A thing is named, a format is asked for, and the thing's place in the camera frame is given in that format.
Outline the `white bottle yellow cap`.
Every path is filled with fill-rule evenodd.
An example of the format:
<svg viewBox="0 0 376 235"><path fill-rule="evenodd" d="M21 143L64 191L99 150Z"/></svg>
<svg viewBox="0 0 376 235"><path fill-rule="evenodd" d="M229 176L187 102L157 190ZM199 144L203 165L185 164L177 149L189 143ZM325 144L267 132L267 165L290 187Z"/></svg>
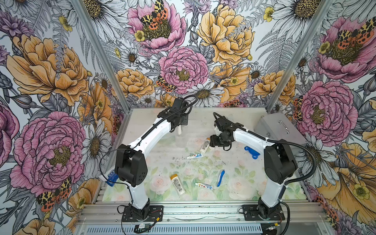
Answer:
<svg viewBox="0 0 376 235"><path fill-rule="evenodd" d="M209 146L210 146L210 138L206 138L202 147L201 147L201 149L200 149L200 153L205 154L207 152Z"/></svg>

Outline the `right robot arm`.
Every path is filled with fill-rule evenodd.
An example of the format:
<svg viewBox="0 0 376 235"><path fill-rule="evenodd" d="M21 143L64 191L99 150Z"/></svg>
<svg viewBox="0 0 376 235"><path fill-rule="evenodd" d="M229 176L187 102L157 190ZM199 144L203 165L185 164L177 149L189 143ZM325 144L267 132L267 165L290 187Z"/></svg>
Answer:
<svg viewBox="0 0 376 235"><path fill-rule="evenodd" d="M286 190L285 182L297 169L297 163L285 141L275 141L246 129L240 123L234 123L226 117L213 113L215 134L210 136L211 147L222 147L228 151L233 142L250 147L264 159L264 171L267 183L264 193L258 200L258 216L267 220L280 205Z"/></svg>

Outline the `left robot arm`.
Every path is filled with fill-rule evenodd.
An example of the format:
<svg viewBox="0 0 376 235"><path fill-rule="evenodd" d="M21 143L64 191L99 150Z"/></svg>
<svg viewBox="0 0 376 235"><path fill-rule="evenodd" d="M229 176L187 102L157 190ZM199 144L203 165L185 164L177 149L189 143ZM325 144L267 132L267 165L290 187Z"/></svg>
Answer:
<svg viewBox="0 0 376 235"><path fill-rule="evenodd" d="M131 202L122 221L135 219L145 221L150 214L150 199L146 194L144 180L147 177L147 156L154 146L168 133L188 124L188 115L192 104L187 98L175 99L171 107L161 111L153 124L135 141L120 145L116 153L115 174L124 183L131 197Z"/></svg>

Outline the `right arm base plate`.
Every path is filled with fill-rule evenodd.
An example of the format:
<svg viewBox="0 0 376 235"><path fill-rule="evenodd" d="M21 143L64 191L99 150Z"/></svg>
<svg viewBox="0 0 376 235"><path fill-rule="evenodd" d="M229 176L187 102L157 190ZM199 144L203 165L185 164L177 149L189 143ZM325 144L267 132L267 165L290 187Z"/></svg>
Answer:
<svg viewBox="0 0 376 235"><path fill-rule="evenodd" d="M273 208L263 205L242 205L241 211L245 221L283 221L285 215L280 204Z"/></svg>

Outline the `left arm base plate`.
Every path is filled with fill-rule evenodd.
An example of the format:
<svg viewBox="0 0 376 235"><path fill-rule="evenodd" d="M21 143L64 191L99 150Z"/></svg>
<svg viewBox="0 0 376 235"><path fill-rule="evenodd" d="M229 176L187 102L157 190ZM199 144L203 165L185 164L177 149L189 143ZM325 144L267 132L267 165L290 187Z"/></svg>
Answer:
<svg viewBox="0 0 376 235"><path fill-rule="evenodd" d="M133 206L127 206L121 214L122 222L160 222L163 220L164 206L145 206L141 210Z"/></svg>

